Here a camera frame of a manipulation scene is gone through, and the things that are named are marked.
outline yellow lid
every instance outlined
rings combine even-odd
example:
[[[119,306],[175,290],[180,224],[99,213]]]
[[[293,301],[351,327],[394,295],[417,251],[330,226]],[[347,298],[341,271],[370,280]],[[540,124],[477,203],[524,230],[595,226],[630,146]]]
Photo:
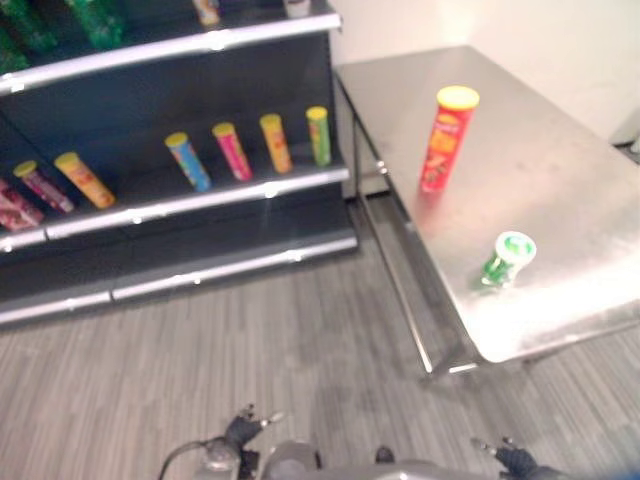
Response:
[[[329,112],[324,107],[311,107],[307,110],[307,118],[309,120],[322,120],[325,118]]]
[[[260,125],[263,127],[278,126],[282,123],[282,118],[277,113],[268,113],[260,117]]]
[[[470,110],[480,102],[478,92],[462,85],[441,88],[436,98],[440,105],[449,110]]]
[[[78,157],[76,152],[67,152],[56,158],[53,163],[55,163],[58,168],[64,168],[67,165],[78,162],[80,162],[80,157]]]
[[[38,168],[38,164],[33,160],[29,160],[27,162],[22,162],[20,165],[18,165],[16,168],[14,168],[13,169],[13,174],[16,177],[22,178],[22,177],[24,177],[26,175],[29,175],[36,168]]]
[[[235,133],[236,128],[233,126],[233,123],[223,122],[214,125],[211,131],[217,137],[220,135],[231,135],[232,133]]]
[[[176,132],[169,135],[164,139],[164,144],[167,147],[179,147],[182,144],[185,144],[189,141],[189,137],[184,132]]]

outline pink chip can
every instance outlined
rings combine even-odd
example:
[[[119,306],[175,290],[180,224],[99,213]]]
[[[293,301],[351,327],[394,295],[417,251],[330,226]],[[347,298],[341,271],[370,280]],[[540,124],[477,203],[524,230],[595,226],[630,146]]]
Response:
[[[73,202],[40,171],[33,160],[18,165],[13,174],[52,208],[61,213],[73,211]]]
[[[35,227],[44,215],[0,178],[0,224],[11,231]]]
[[[233,123],[219,123],[213,127],[212,133],[218,140],[233,176],[242,182],[251,180],[253,173]]]

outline striped carpet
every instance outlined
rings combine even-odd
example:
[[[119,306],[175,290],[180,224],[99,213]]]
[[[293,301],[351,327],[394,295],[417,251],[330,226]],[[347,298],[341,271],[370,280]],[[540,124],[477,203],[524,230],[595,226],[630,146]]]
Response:
[[[437,319],[376,200],[430,345]],[[535,365],[424,383],[375,244],[359,252],[0,333],[0,479],[153,479],[166,453],[217,434],[241,406],[287,418],[327,465],[376,447],[496,478],[471,436],[509,434],[590,476],[640,468],[640,329]],[[190,478],[198,456],[170,478]]]

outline shelving unit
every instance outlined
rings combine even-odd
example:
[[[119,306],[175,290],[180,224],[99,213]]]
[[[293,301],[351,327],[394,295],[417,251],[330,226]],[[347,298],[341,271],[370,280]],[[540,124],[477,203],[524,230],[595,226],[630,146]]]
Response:
[[[172,1],[162,8],[184,8]],[[7,139],[0,176],[47,214],[38,228],[0,234],[0,324],[357,247],[331,111],[327,32],[340,17],[325,0],[301,19],[287,19],[281,2],[273,3],[279,7],[230,12],[209,32],[185,15],[170,28],[139,21],[126,47],[86,54],[71,42],[64,52],[81,56],[42,56],[0,78],[0,136]],[[334,151],[325,168],[309,144],[305,110],[313,105],[330,110]],[[258,124],[270,112],[281,114],[292,155],[294,168],[284,175],[273,170]],[[236,125],[252,181],[236,181],[226,166],[211,136],[220,121]],[[211,190],[194,192],[164,146],[175,131],[188,133]],[[114,191],[114,207],[96,210],[56,171],[52,160],[69,150]],[[28,159],[72,194],[74,212],[53,212],[12,178]]]

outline cable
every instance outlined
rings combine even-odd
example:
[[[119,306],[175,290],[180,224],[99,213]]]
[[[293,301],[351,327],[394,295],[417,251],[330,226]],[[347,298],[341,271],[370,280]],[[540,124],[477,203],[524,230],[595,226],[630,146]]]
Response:
[[[167,455],[166,460],[162,464],[162,470],[160,470],[160,475],[158,475],[158,480],[164,479],[164,475],[165,473],[167,473],[169,465],[171,465],[171,462],[173,462],[176,459],[176,457],[190,450],[195,450],[197,448],[204,448],[206,444],[207,442],[201,442],[201,441],[189,442],[173,450],[169,455]]]

